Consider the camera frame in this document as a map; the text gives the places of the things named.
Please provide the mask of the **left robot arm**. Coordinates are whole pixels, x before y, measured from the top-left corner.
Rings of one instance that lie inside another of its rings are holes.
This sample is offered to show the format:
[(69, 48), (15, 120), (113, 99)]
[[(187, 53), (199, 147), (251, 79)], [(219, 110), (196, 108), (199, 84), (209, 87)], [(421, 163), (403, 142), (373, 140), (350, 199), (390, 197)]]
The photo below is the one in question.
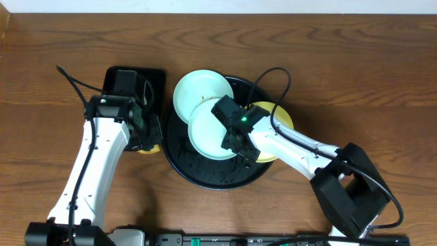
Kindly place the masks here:
[(66, 186), (47, 220), (28, 225), (26, 245), (150, 245), (135, 225), (105, 233), (104, 214), (122, 153), (159, 150), (164, 88), (163, 70), (107, 70), (102, 89), (83, 102), (83, 138)]

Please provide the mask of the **green and yellow sponge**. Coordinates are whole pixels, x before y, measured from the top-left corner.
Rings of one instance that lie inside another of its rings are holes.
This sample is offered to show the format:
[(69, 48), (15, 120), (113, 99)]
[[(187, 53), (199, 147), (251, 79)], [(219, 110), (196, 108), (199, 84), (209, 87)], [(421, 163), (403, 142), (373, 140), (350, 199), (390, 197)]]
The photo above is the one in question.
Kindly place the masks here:
[(140, 154), (154, 154), (160, 151), (160, 147), (158, 144), (154, 145), (150, 150), (138, 150)]

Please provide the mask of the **yellow plate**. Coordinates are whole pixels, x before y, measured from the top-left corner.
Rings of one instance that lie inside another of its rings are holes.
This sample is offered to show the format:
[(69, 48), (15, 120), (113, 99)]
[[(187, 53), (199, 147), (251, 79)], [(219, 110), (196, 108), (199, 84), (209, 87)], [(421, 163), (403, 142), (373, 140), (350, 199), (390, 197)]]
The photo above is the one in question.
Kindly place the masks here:
[[(276, 108), (274, 117), (282, 125), (290, 129), (294, 128), (294, 124), (289, 113), (282, 107), (278, 106)], [(277, 159), (277, 156), (274, 154), (273, 150), (273, 148), (275, 147), (275, 135), (272, 133), (272, 127), (269, 118), (270, 117), (267, 117), (264, 120), (258, 122), (253, 127), (253, 130), (249, 133), (250, 140), (260, 151), (260, 154), (256, 160), (257, 163), (267, 163)]]

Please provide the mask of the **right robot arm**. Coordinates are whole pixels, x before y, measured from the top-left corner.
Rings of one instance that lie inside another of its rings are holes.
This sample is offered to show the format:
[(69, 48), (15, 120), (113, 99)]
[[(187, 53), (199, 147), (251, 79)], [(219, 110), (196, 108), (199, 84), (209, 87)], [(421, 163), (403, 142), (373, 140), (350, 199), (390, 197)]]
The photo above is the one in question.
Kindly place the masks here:
[(320, 143), (261, 107), (240, 107), (224, 96), (211, 110), (225, 127), (222, 148), (250, 162), (271, 154), (309, 179), (333, 236), (362, 239), (389, 202), (389, 188), (364, 150)]

